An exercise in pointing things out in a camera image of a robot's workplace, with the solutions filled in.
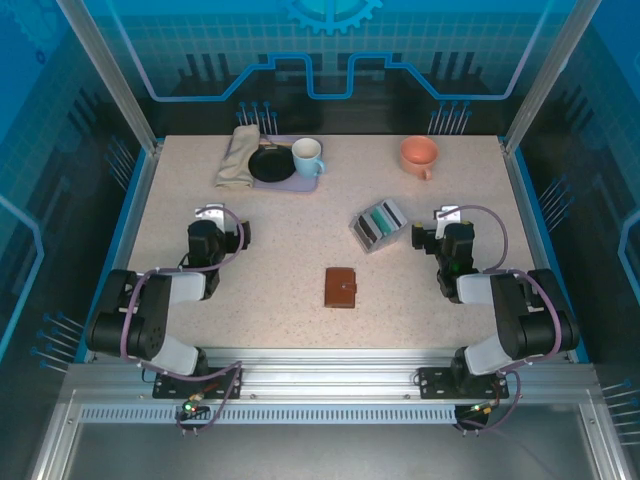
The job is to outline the clear plastic card box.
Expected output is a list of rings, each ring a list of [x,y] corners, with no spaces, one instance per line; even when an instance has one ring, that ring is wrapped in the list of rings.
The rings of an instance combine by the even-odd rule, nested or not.
[[[396,230],[391,235],[383,236],[372,220],[370,211],[376,206],[395,223]],[[384,199],[356,214],[349,224],[349,229],[362,250],[371,254],[395,243],[407,224],[408,220],[398,205],[392,199]]]

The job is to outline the brown leather card holder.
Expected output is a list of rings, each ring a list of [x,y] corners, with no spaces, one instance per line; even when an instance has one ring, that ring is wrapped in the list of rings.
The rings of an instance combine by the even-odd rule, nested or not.
[[[329,267],[325,271],[324,306],[353,309],[356,305],[357,282],[353,268]]]

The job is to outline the teal card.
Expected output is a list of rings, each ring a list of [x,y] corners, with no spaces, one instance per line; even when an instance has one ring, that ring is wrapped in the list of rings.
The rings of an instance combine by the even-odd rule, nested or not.
[[[391,235],[396,230],[395,223],[379,206],[371,209],[370,216],[383,236]]]

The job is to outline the beige folded cloth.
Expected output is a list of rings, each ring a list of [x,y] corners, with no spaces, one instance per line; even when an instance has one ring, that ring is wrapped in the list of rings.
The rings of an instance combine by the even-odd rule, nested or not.
[[[218,188],[252,188],[254,178],[249,171],[249,160],[260,146],[257,125],[235,128],[228,151],[223,158],[215,179]]]

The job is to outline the orange cup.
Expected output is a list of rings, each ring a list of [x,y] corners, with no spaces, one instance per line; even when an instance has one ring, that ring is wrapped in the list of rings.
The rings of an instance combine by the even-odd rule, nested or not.
[[[400,145],[400,165],[402,169],[420,180],[429,181],[433,167],[439,156],[437,144],[426,136],[409,136]]]

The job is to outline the lavender tray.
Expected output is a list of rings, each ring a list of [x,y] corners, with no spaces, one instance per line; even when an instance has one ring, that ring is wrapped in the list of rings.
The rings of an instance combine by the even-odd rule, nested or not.
[[[260,138],[260,146],[281,145],[291,150],[293,143],[301,138],[300,136],[262,135]],[[304,178],[295,171],[290,178],[277,183],[265,183],[254,179],[253,187],[255,189],[288,193],[311,193],[317,189],[318,183],[319,176],[315,178]]]

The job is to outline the black plate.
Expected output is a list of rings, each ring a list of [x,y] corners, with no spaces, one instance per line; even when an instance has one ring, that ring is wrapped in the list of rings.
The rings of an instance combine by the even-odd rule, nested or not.
[[[254,179],[277,183],[296,171],[291,150],[281,145],[260,146],[249,158],[248,168]]]

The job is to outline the light blue mug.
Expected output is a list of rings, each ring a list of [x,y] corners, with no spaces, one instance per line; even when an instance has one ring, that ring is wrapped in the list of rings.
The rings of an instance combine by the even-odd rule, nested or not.
[[[315,178],[326,172],[319,141],[313,138],[298,139],[293,143],[291,152],[296,171],[302,177]]]

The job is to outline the aluminium side rail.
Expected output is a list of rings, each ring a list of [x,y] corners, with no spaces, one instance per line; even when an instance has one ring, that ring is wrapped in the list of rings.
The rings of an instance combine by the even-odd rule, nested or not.
[[[507,151],[504,136],[499,136],[498,140],[534,265],[536,268],[548,268],[553,272],[562,297],[569,307],[569,311],[573,312],[524,157],[519,148],[516,148],[514,153]]]
[[[86,344],[86,334],[89,332],[93,314],[98,306],[98,301],[109,273],[113,269],[126,268],[128,266],[164,143],[165,139],[163,137],[157,138],[155,153],[150,154],[141,150],[136,160],[104,266],[89,308],[82,339],[75,356],[76,363],[85,363],[91,356]]]

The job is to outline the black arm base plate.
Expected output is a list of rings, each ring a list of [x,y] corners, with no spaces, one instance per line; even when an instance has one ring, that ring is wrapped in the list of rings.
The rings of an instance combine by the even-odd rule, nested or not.
[[[192,382],[157,374],[152,390],[154,399],[185,401],[195,394],[202,394],[207,400],[222,400],[231,389],[230,399],[238,399],[241,393],[243,371],[232,369],[213,379]]]
[[[423,400],[502,400],[509,397],[506,381],[496,374],[473,376],[451,367],[419,368],[416,383]]]

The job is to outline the aluminium front rail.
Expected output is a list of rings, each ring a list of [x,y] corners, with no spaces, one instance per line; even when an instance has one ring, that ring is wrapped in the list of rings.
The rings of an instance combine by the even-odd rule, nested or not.
[[[413,382],[420,367],[449,366],[454,351],[436,349],[258,349],[210,348],[209,362],[243,364],[240,400],[244,404],[416,404]],[[557,356],[519,370],[522,403],[600,403],[603,395],[595,368]],[[89,404],[147,404],[151,387],[140,369],[99,356],[67,370],[60,401]]]

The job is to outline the aluminium frame post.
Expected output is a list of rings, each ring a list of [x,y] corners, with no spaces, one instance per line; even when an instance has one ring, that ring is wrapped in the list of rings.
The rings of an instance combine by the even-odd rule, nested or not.
[[[590,24],[602,0],[576,0],[503,141],[513,156]]]
[[[82,0],[56,0],[94,68],[143,150],[155,155],[158,142],[114,56]]]

